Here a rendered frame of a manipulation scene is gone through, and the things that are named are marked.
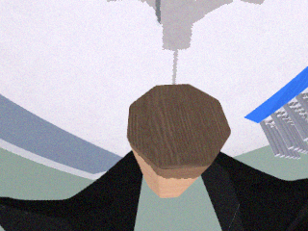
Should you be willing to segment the blue flat strip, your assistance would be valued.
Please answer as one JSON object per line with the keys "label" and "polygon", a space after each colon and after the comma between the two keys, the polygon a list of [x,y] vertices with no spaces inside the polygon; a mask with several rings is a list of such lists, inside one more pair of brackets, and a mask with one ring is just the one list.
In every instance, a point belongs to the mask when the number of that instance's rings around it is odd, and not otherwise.
{"label": "blue flat strip", "polygon": [[272,115],[277,109],[282,108],[282,105],[288,104],[293,97],[296,97],[304,89],[308,88],[308,66],[305,66],[304,70],[301,70],[299,74],[293,78],[289,84],[286,84],[284,88],[278,90],[273,96],[266,100],[265,103],[259,105],[259,108],[255,108],[253,112],[250,112],[245,118],[253,120],[253,122],[262,122],[266,116]]}

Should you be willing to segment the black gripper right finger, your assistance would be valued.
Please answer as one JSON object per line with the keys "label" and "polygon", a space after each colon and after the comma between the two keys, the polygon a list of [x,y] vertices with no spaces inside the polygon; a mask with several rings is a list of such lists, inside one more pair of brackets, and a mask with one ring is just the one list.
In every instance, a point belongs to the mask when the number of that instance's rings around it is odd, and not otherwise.
{"label": "black gripper right finger", "polygon": [[308,178],[280,180],[220,152],[201,178],[222,231],[293,231],[308,213]]}

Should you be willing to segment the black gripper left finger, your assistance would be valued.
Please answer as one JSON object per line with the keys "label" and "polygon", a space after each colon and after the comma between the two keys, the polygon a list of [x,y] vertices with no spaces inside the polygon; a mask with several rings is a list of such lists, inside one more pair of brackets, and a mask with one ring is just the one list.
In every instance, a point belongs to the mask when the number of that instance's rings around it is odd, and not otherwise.
{"label": "black gripper left finger", "polygon": [[142,172],[134,151],[63,200],[0,197],[4,231],[134,231]]}

